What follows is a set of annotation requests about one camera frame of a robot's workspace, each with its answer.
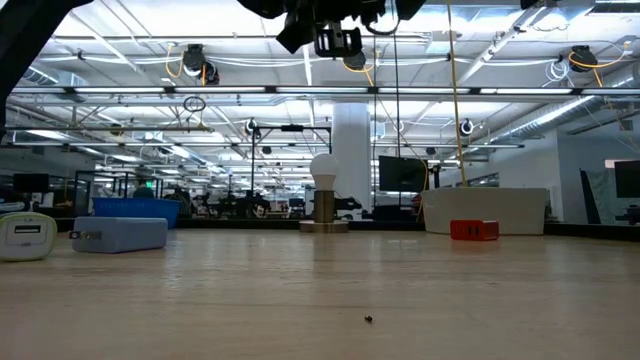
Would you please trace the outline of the black gantry frame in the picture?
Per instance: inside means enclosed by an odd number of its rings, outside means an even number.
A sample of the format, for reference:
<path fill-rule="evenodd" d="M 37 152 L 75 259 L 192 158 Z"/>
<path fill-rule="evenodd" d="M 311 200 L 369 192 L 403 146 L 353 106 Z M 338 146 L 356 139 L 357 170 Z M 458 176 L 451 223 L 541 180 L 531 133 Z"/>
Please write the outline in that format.
<path fill-rule="evenodd" d="M 250 178 L 250 191 L 251 195 L 255 193 L 255 161 L 256 161 L 256 133 L 258 130 L 267 130 L 271 132 L 273 130 L 278 130 L 281 132 L 290 132 L 290 133 L 304 133 L 305 131 L 311 131 L 313 134 L 317 135 L 321 140 L 324 140 L 318 132 L 324 130 L 328 133 L 328 141 L 325 142 L 325 146 L 328 148 L 329 153 L 333 153 L 333 141 L 331 138 L 332 129 L 329 127 L 322 126 L 304 126 L 297 124 L 285 124 L 280 126 L 259 126 L 255 125 L 252 133 L 251 133 L 251 178 Z"/>

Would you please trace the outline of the white round pillar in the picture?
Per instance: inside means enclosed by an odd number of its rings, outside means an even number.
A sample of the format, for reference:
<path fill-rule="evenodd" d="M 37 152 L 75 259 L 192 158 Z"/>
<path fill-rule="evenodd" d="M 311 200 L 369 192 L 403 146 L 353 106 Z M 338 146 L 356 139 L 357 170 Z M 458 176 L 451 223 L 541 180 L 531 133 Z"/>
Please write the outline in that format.
<path fill-rule="evenodd" d="M 338 162 L 335 190 L 371 210 L 371 119 L 366 103 L 334 103 L 332 153 Z"/>

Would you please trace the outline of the light blue wall charger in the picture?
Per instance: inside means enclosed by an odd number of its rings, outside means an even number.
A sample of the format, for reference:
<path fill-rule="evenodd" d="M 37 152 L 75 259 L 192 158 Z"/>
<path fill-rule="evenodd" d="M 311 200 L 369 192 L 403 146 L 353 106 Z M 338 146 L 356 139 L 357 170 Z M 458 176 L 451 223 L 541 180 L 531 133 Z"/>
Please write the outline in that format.
<path fill-rule="evenodd" d="M 76 252 L 118 254 L 166 246 L 164 218 L 78 217 L 69 233 Z"/>

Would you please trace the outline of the light grey plastic bin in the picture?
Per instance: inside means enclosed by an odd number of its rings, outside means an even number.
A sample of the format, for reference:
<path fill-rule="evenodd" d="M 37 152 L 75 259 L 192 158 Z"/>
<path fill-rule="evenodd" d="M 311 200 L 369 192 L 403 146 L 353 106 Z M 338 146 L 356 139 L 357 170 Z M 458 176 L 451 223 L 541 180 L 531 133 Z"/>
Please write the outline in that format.
<path fill-rule="evenodd" d="M 425 229 L 449 234 L 452 220 L 497 221 L 501 235 L 542 235 L 544 188 L 456 187 L 421 193 Z"/>

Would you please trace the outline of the red cube wall charger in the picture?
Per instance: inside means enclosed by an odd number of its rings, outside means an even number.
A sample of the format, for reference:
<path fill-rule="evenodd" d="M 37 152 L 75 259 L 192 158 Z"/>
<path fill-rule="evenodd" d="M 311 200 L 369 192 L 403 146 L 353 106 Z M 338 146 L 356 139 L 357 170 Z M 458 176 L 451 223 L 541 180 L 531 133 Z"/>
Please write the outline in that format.
<path fill-rule="evenodd" d="M 450 236 L 458 241 L 495 241 L 500 236 L 499 223 L 486 220 L 451 220 Z"/>

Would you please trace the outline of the black aluminium table frame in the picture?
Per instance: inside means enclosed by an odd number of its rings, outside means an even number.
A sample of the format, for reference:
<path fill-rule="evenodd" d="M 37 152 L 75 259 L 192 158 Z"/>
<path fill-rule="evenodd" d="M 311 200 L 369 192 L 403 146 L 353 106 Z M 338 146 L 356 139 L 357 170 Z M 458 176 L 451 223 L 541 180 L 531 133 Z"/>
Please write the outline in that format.
<path fill-rule="evenodd" d="M 233 230 L 298 230 L 298 220 L 207 220 L 178 219 L 176 229 L 233 229 Z M 400 231 L 425 232 L 425 225 L 406 221 L 352 221 L 348 223 L 350 231 Z M 545 223 L 545 236 L 575 237 L 598 240 L 627 241 L 640 243 L 640 226 L 630 225 L 581 225 L 567 223 Z"/>

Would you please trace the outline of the green white wall charger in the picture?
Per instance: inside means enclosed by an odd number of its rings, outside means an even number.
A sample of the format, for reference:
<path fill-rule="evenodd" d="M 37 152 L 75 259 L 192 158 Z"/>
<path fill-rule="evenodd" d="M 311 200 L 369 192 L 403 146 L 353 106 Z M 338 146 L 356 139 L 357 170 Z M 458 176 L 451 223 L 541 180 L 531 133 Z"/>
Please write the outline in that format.
<path fill-rule="evenodd" d="M 58 227 L 47 215 L 13 212 L 0 216 L 0 261 L 21 262 L 47 257 L 55 243 Z"/>

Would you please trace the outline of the black leaning board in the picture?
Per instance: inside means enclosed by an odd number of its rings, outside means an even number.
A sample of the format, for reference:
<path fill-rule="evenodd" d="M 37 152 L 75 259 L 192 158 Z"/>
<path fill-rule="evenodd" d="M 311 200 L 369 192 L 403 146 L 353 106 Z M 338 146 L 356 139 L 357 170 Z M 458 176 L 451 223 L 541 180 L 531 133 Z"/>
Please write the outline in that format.
<path fill-rule="evenodd" d="M 604 174 L 603 172 L 581 169 L 580 179 L 587 222 L 590 225 L 601 225 L 598 201 L 602 197 Z"/>

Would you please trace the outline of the long ceiling light strip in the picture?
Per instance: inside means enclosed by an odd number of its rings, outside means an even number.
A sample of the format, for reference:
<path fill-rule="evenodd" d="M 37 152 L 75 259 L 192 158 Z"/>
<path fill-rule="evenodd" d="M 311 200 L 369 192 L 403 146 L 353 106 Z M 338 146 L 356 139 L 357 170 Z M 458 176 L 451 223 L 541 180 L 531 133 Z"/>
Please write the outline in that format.
<path fill-rule="evenodd" d="M 364 87 L 364 86 L 179 86 L 179 87 L 72 87 L 33 86 L 16 87 L 11 95 L 88 95 L 88 94 L 287 94 L 287 95 L 453 95 L 452 87 Z M 458 87 L 458 95 L 482 96 L 640 96 L 640 88 L 507 88 L 507 87 Z"/>

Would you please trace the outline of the black monitor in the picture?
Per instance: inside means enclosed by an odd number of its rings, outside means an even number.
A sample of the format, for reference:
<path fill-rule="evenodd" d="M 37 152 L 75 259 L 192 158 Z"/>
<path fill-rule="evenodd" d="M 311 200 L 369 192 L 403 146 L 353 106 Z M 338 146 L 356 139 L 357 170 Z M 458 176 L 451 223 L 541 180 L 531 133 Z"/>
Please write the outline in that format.
<path fill-rule="evenodd" d="M 614 173 L 618 198 L 640 198 L 640 160 L 616 162 Z"/>
<path fill-rule="evenodd" d="M 427 168 L 420 159 L 380 156 L 379 189 L 419 193 L 429 187 Z"/>
<path fill-rule="evenodd" d="M 20 193 L 47 193 L 50 176 L 46 173 L 14 173 L 13 190 Z"/>

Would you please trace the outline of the silver ventilation duct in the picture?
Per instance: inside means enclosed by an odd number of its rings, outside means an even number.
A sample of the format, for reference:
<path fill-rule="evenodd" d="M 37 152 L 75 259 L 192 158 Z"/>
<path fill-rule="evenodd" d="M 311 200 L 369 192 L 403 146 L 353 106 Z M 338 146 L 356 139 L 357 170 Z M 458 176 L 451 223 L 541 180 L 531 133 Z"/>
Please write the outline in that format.
<path fill-rule="evenodd" d="M 496 131 L 486 139 L 486 142 L 494 144 L 505 142 L 513 137 L 525 138 L 543 134 L 580 117 L 594 114 L 606 104 L 607 100 L 613 100 L 613 97 L 581 96 L 564 103 L 543 106 Z"/>

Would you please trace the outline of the blue plastic bin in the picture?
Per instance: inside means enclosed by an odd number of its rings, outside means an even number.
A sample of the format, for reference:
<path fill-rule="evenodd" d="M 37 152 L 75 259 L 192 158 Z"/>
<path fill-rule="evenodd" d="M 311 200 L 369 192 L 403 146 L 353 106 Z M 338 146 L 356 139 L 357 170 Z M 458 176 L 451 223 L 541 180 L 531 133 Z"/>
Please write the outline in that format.
<path fill-rule="evenodd" d="M 151 198 L 93 198 L 94 215 L 99 217 L 163 218 L 168 228 L 176 225 L 180 202 Z"/>

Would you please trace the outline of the white bulb lamp brass stand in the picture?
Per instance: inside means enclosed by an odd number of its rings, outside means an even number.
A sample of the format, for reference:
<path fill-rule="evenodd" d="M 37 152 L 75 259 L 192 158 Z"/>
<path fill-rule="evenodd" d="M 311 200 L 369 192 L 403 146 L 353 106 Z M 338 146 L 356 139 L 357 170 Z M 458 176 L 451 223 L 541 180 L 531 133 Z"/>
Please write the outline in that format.
<path fill-rule="evenodd" d="M 334 184 L 338 174 L 337 159 L 331 154 L 315 156 L 310 164 L 314 180 L 313 219 L 299 222 L 303 233 L 347 233 L 348 223 L 336 219 Z"/>

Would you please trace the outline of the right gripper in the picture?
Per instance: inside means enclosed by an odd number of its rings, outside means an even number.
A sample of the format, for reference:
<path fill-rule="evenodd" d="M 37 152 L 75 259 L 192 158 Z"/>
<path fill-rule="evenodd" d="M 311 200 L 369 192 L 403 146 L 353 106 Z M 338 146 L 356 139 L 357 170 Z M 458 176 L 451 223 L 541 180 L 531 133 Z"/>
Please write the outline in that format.
<path fill-rule="evenodd" d="M 295 54 L 303 45 L 314 44 L 319 57 L 347 57 L 362 51 L 361 31 L 343 29 L 347 18 L 360 19 L 362 25 L 376 36 L 393 35 L 398 24 L 387 31 L 374 29 L 385 12 L 386 0 L 238 0 L 238 2 L 265 19 L 286 15 L 284 27 L 276 40 Z M 396 0 L 400 20 L 410 20 L 426 0 Z"/>

